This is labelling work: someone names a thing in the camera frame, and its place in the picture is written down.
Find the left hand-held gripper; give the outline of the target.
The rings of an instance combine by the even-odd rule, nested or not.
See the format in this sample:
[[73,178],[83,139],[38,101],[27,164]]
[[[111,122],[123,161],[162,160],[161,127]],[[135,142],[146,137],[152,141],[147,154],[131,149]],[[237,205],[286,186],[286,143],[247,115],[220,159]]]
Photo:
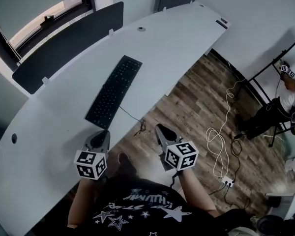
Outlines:
[[82,148],[77,150],[74,164],[80,177],[99,180],[107,169],[106,159],[110,149],[109,130],[97,131],[87,137]]

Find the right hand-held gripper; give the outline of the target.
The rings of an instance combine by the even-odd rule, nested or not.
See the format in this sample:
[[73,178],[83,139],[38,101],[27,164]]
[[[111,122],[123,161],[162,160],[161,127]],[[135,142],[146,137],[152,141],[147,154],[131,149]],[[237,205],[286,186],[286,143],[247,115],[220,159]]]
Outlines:
[[199,151],[192,141],[162,124],[155,126],[155,135],[162,149],[159,157],[165,171],[183,171],[195,166]]

